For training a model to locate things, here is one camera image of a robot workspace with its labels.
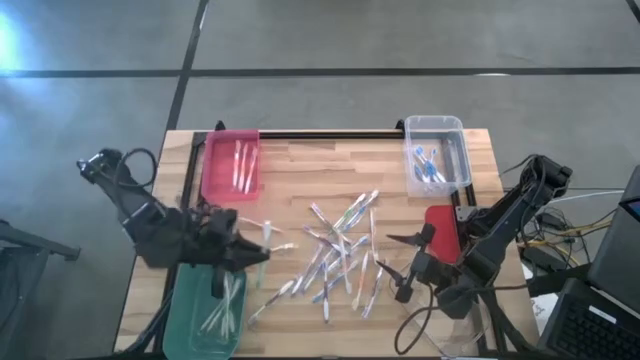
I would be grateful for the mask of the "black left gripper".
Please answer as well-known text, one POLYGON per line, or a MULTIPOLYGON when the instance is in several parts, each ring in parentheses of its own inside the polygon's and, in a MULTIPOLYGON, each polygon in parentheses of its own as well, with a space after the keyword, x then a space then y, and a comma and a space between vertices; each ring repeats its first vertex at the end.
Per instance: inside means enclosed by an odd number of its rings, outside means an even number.
POLYGON ((189 263, 221 266, 228 271, 242 271, 269 260, 270 248, 237 236, 238 211, 231 208, 199 207, 189 211, 193 221, 193 238, 189 263), (236 255, 234 246, 258 254, 236 255))

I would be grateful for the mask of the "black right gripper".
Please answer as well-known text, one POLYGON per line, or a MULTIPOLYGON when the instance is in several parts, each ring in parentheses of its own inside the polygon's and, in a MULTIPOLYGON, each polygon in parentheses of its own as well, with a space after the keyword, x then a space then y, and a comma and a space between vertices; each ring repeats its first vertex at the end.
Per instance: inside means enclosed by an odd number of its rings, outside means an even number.
MULTIPOLYGON (((447 265, 428 251, 435 232, 436 228, 433 225, 425 223, 419 233, 413 235, 387 234, 387 237, 406 245, 418 246, 410 266, 410 272, 415 280, 424 285, 434 285, 436 291, 440 292, 450 285, 450 272, 447 265)), ((400 272, 387 265, 385 261, 377 260, 376 264, 389 274, 398 289, 406 287, 407 278, 400 272)))

